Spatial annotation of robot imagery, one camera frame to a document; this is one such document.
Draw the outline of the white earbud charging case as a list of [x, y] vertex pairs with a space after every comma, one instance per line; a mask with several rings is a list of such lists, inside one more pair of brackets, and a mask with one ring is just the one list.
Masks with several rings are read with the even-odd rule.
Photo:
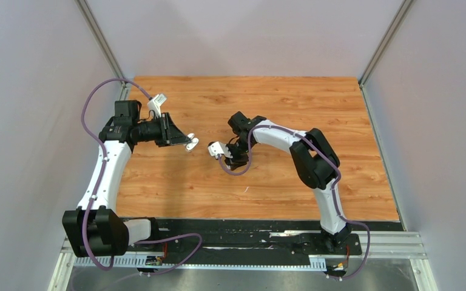
[[189, 138], [189, 142], [185, 145], [185, 149], [187, 152], [191, 152], [199, 143], [199, 139], [195, 136], [194, 133], [188, 134], [187, 137]]

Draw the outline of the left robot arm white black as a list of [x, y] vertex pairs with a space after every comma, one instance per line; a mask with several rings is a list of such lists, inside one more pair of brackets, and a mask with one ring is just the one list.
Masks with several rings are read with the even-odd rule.
[[190, 152], [198, 138], [184, 134], [168, 113], [156, 112], [154, 118], [145, 120], [140, 111], [138, 101], [115, 102], [115, 114], [96, 136], [98, 158], [89, 186], [76, 209], [62, 216], [62, 226], [79, 258], [121, 256], [137, 242], [146, 250], [161, 244], [155, 218], [123, 221], [116, 214], [123, 172], [140, 142], [154, 142], [158, 147], [183, 145]]

